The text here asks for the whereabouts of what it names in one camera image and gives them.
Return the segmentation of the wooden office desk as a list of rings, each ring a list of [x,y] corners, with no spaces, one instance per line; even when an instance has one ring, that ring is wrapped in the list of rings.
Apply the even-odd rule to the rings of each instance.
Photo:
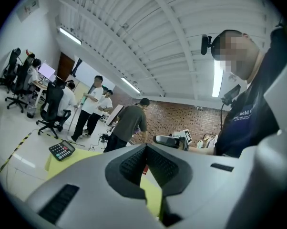
[[[37,107],[42,93],[47,90],[47,86],[39,83],[38,81],[33,81],[32,83],[33,83],[33,85],[35,85],[36,87],[38,87],[40,89],[38,96],[37,96],[37,99],[36,99],[36,102],[35,102],[35,107]]]

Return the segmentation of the person's navy t-shirt torso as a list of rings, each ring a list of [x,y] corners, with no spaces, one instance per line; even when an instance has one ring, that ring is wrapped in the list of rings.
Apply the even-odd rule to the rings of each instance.
[[[256,146],[279,129],[264,94],[287,64],[287,28],[275,28],[270,40],[255,78],[237,97],[224,120],[213,155],[240,157],[245,148]]]

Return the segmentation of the clothes rack with garments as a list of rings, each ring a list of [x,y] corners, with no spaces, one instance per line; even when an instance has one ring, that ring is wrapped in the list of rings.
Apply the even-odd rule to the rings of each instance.
[[[218,135],[205,134],[203,138],[197,143],[196,147],[201,148],[211,148],[214,147],[218,139]]]

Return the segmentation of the yellow-green cloth covered table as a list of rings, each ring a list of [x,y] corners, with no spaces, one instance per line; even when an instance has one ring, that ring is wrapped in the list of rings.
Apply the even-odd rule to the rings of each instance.
[[[102,153],[77,148],[70,157],[64,159],[63,161],[58,161],[53,155],[49,155],[45,165],[45,170],[48,171],[48,176],[46,180],[54,177],[58,173],[65,170],[67,167],[82,159],[100,154]],[[146,165],[143,170],[140,188],[145,191],[145,195],[147,198],[147,208],[158,219],[161,208],[162,191],[156,180],[152,176],[148,165]]]

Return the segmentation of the dark waste bin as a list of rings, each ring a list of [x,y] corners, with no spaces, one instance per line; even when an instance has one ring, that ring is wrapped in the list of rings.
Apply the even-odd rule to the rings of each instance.
[[[27,117],[33,119],[36,113],[36,106],[35,104],[28,104],[27,106]]]

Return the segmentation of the brown wooden door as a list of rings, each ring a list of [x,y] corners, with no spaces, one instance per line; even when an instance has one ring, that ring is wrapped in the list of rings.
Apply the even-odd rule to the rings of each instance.
[[[72,60],[64,53],[61,53],[57,69],[57,76],[63,81],[66,81],[70,73],[72,72],[74,63],[75,63],[74,60]]]

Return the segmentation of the black calculator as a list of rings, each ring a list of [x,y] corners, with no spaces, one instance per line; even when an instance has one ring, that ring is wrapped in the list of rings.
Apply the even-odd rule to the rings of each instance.
[[[63,161],[74,153],[75,147],[68,141],[63,140],[62,142],[49,147],[49,151],[56,160]]]

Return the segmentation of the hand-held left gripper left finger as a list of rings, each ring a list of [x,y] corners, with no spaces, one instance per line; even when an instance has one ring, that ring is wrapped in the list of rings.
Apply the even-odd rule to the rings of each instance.
[[[26,200],[41,225],[55,229],[165,229],[147,207],[140,177],[151,150],[143,144],[84,158],[59,172]]]

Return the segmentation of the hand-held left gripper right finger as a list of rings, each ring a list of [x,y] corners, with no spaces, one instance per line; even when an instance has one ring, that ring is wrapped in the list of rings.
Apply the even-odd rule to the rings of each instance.
[[[206,156],[146,146],[162,189],[160,221],[146,229],[233,229],[230,219],[244,187],[244,156]]]

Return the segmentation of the leaning white board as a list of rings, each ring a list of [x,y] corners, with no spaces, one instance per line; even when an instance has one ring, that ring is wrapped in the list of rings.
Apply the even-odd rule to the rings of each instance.
[[[110,126],[112,124],[112,122],[116,119],[117,115],[123,110],[124,106],[119,104],[117,105],[114,110],[112,111],[112,113],[110,114],[110,116],[107,119],[106,124],[108,126]]]

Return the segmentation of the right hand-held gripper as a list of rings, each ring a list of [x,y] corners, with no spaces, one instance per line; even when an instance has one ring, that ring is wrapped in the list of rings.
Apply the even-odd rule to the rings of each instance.
[[[185,145],[183,147],[184,151],[189,150],[189,145],[193,142],[193,139],[191,137],[191,134],[188,129],[182,130],[179,132],[180,137],[185,138]],[[168,146],[171,148],[179,148],[180,146],[180,138],[173,137],[173,136],[165,136],[165,135],[155,135],[153,137],[153,141],[156,144]]]

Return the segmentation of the lit computer monitor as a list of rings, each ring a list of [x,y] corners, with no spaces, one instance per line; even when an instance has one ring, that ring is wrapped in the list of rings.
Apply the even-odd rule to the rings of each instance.
[[[38,72],[44,76],[45,78],[49,79],[52,75],[54,75],[55,73],[55,69],[53,69],[52,67],[50,67],[47,63],[43,63]]]

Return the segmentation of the long ceiling light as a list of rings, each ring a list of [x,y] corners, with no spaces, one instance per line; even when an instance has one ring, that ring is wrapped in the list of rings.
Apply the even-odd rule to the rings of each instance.
[[[126,80],[124,77],[122,77],[121,80],[125,84],[127,84],[129,87],[131,87],[137,94],[141,94],[141,92],[133,84],[131,84],[128,80]]]
[[[78,38],[76,38],[75,36],[73,36],[71,33],[67,32],[65,29],[63,28],[59,28],[60,33],[62,33],[63,35],[67,36],[69,39],[71,39],[72,41],[74,41],[75,43],[77,43],[78,45],[82,44],[82,41],[79,40]]]
[[[212,97],[219,97],[222,79],[223,79],[224,69],[221,65],[221,61],[214,60],[214,81],[213,81],[213,91]]]

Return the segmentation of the black chest-mounted device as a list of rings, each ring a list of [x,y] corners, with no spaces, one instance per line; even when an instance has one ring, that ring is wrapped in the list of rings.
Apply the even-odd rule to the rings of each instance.
[[[224,94],[224,97],[221,98],[222,103],[226,106],[231,105],[233,100],[239,95],[240,89],[241,86],[237,84],[233,89]]]

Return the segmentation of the white wall notice panel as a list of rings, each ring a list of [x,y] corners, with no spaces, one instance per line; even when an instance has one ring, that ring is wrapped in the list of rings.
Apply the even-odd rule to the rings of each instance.
[[[20,22],[26,20],[40,7],[39,0],[26,0],[17,9],[16,14]]]

